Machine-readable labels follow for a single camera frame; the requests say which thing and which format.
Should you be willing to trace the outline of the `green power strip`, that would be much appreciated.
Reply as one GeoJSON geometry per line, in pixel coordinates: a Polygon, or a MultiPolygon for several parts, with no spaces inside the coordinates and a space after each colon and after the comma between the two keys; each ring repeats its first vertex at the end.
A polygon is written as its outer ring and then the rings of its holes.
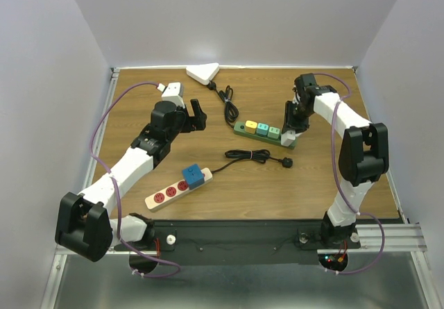
{"type": "Polygon", "coordinates": [[[281,146],[289,149],[296,147],[296,139],[281,140],[281,130],[274,126],[262,122],[254,122],[247,120],[245,122],[236,122],[234,125],[234,133],[242,137],[265,142],[275,146],[281,146]]]}

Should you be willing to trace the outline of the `blue socket adapter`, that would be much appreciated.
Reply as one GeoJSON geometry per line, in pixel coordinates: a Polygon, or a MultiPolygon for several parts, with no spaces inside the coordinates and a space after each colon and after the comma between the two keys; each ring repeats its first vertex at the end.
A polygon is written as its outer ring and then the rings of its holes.
{"type": "Polygon", "coordinates": [[[194,190],[205,182],[204,173],[197,164],[182,170],[182,175],[190,190],[194,190]]]}

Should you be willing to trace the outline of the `white red power strip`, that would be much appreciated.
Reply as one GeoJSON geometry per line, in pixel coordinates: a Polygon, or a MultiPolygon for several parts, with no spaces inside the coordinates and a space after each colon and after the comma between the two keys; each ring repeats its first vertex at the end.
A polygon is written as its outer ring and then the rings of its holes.
{"type": "Polygon", "coordinates": [[[156,193],[145,198],[146,207],[151,211],[155,212],[160,210],[167,205],[177,201],[180,198],[183,198],[190,192],[197,190],[198,188],[208,184],[213,180],[213,174],[211,173],[209,168],[204,168],[201,170],[203,173],[203,184],[198,185],[197,187],[191,189],[188,186],[188,182],[183,178],[174,184],[157,191],[156,193]]]}

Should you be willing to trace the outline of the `white square charger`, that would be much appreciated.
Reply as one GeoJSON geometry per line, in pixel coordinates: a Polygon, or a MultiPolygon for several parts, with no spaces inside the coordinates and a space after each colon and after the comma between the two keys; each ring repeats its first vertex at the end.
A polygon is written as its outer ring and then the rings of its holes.
{"type": "Polygon", "coordinates": [[[296,132],[294,130],[287,130],[280,136],[280,144],[284,147],[289,147],[296,141],[296,132]]]}

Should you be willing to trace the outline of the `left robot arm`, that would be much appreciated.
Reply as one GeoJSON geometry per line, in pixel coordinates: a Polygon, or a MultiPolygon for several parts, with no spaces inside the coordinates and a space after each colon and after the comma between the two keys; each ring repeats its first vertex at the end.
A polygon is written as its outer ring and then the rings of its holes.
{"type": "Polygon", "coordinates": [[[55,228],[57,244],[96,262],[120,243],[133,243],[138,249],[154,243],[152,221],[136,214],[110,219],[110,213],[120,210],[123,196],[166,158],[179,134],[205,129],[207,115],[198,100],[191,100],[191,106],[193,115],[171,101],[157,102],[150,123],[122,158],[91,186],[63,196],[55,228]]]}

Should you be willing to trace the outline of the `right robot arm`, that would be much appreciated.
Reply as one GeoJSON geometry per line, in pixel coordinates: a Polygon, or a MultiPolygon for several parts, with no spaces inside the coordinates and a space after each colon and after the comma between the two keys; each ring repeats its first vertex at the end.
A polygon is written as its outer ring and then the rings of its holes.
{"type": "Polygon", "coordinates": [[[389,169],[388,129],[357,114],[332,86],[319,85],[315,74],[297,77],[293,91],[293,100],[285,104],[282,146],[290,146],[309,128],[313,114],[330,124],[331,145],[336,136],[341,138],[340,150],[331,151],[338,192],[319,230],[320,241],[334,247],[354,233],[365,196],[389,169]]]}

